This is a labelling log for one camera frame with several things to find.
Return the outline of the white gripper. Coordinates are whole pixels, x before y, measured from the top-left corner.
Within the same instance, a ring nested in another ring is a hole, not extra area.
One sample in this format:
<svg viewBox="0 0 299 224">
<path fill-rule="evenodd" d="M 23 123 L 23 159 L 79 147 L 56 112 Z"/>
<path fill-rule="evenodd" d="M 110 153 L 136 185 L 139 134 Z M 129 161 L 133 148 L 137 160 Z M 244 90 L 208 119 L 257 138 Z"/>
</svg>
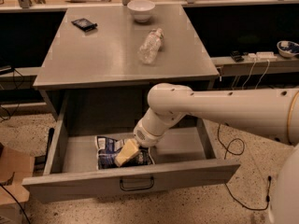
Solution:
<svg viewBox="0 0 299 224">
<path fill-rule="evenodd" d="M 121 147 L 115 157 L 115 164 L 123 166 L 139 153 L 139 145 L 142 147 L 153 147 L 163 137 L 164 127 L 153 120 L 141 119 L 134 128 L 134 138 L 122 139 L 117 142 Z"/>
</svg>

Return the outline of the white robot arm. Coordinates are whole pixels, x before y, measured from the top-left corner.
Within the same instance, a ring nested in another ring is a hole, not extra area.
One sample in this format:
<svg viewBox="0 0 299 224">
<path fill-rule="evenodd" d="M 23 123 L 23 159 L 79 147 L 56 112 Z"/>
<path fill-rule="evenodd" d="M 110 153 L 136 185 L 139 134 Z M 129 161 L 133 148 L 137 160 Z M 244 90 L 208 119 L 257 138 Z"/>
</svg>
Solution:
<svg viewBox="0 0 299 224">
<path fill-rule="evenodd" d="M 115 163 L 121 167 L 141 147 L 153 147 L 185 116 L 227 124 L 294 146 L 283 164 L 268 207 L 267 224 L 299 224 L 299 90 L 261 89 L 193 91 L 187 86 L 161 83 L 149 90 L 149 109 L 124 142 Z"/>
</svg>

